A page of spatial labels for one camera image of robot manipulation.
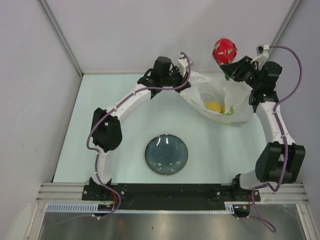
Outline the red fake dragon fruit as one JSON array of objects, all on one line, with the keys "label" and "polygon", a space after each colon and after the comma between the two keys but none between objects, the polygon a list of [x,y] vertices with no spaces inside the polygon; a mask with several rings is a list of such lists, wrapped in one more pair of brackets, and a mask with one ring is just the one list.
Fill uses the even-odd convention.
[{"label": "red fake dragon fruit", "polygon": [[212,57],[221,66],[231,64],[237,56],[236,45],[228,38],[220,38],[214,45]]}]

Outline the white printed plastic bag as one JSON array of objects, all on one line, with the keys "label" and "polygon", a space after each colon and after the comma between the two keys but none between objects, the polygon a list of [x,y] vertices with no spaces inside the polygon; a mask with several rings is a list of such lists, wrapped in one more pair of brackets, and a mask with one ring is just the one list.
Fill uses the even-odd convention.
[{"label": "white printed plastic bag", "polygon": [[[190,75],[190,88],[184,89],[180,95],[206,118],[222,124],[242,126],[254,115],[249,96],[252,88],[244,82],[226,80],[222,73],[201,74],[193,71]],[[225,113],[211,111],[206,108],[208,101],[216,101],[221,108],[225,105]]]}]

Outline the yellow fake pear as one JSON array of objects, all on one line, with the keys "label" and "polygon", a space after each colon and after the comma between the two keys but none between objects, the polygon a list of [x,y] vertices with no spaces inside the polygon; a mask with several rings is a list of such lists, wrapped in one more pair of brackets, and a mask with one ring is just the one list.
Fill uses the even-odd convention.
[{"label": "yellow fake pear", "polygon": [[221,105],[217,101],[210,100],[205,104],[205,106],[210,111],[221,113]]}]

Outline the dark blue ceramic plate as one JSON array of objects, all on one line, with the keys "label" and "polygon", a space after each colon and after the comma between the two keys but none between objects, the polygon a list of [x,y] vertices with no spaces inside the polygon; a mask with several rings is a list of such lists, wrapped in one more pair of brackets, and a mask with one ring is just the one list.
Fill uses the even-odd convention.
[{"label": "dark blue ceramic plate", "polygon": [[170,176],[185,167],[189,159],[189,151],[185,142],[179,137],[161,134],[146,145],[144,159],[153,172]]}]

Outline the yellow fake lemon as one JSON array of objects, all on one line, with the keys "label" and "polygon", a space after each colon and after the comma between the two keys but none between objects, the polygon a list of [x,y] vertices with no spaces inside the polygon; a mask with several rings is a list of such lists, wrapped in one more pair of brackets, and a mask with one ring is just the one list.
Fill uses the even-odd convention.
[{"label": "yellow fake lemon", "polygon": [[226,112],[226,106],[225,105],[223,105],[222,107],[221,107],[221,114],[225,114],[225,112]]}]

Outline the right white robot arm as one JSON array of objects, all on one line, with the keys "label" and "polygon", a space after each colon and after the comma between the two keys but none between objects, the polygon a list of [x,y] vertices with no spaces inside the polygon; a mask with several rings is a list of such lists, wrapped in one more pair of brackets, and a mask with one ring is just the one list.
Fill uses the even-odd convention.
[{"label": "right white robot arm", "polygon": [[254,169],[238,174],[232,180],[231,196],[242,201],[249,190],[270,187],[275,183],[272,191],[276,192],[283,184],[295,183],[306,150],[290,136],[281,115],[275,88],[283,68],[274,61],[266,61],[257,68],[256,61],[248,56],[237,62],[222,64],[220,68],[235,82],[244,82],[252,88],[248,102],[261,122],[266,140],[266,147]]}]

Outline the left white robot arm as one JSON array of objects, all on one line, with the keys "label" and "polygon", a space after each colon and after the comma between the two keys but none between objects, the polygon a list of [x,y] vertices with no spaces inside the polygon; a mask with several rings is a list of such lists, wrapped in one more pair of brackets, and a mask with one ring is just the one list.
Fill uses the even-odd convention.
[{"label": "left white robot arm", "polygon": [[104,172],[107,156],[117,149],[123,140],[122,123],[142,104],[163,91],[190,88],[192,62],[186,53],[180,52],[176,64],[165,56],[159,56],[152,68],[139,78],[133,89],[120,101],[107,109],[97,108],[92,117],[91,130],[86,140],[88,150],[95,151],[94,172],[90,178],[96,185],[93,194],[100,200],[110,196],[111,175]]}]

